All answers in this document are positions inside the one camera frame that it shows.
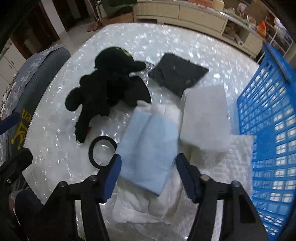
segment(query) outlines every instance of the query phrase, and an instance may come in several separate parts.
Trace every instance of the blue plastic basket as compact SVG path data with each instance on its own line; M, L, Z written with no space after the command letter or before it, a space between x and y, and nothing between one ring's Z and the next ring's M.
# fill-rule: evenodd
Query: blue plastic basket
M252 201L270 240L293 211L296 193L296 75L264 45L265 57L238 97L240 134L255 135Z

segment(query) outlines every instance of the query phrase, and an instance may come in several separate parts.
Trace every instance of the orange plastic bag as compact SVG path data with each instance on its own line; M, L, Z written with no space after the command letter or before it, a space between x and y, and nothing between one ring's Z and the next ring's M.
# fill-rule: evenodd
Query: orange plastic bag
M261 21L261 23L257 26L257 33L265 38L266 36L266 26L265 26L265 22L264 21Z

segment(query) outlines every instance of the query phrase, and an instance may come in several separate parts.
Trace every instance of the folded blue cloth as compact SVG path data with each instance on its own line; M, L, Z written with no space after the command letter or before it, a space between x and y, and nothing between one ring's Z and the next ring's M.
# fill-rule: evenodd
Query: folded blue cloth
M171 174L178 152L178 129L160 114L135 110L116 153L120 176L159 196Z

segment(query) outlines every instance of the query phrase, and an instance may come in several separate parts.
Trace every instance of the black plush toy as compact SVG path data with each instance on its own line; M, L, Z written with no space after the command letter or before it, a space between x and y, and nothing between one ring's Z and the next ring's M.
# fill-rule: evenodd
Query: black plush toy
M136 107L137 100L151 103L149 91L139 76L132 72L144 70L146 64L134 61L129 52L119 47L104 49L95 59L96 70L81 77L80 87L73 89L66 98L66 108L75 111L82 104L82 111L75 126L76 140L85 141L89 122L96 115L109 115L110 107L123 100L129 107Z

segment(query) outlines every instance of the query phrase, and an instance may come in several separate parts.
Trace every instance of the black ring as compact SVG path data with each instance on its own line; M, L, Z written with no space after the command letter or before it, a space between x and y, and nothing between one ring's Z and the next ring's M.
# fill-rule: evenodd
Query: black ring
M97 137L97 138L95 138L95 139L91 142L91 145L89 146L89 161L90 161L91 164L92 164L95 168L97 168L97 169L102 169L102 168L106 167L106 166L101 166L101 165L97 164L97 163L95 162L95 160L94 160L94 156L93 156L94 146L95 146L95 144L96 144L98 141L100 141L100 140L107 140L107 141L109 141L109 142L112 144L112 146L114 147L115 150L116 150L116 148L117 148L117 144L116 144L116 142L115 142L111 137L108 137L108 136L100 136L100 137Z

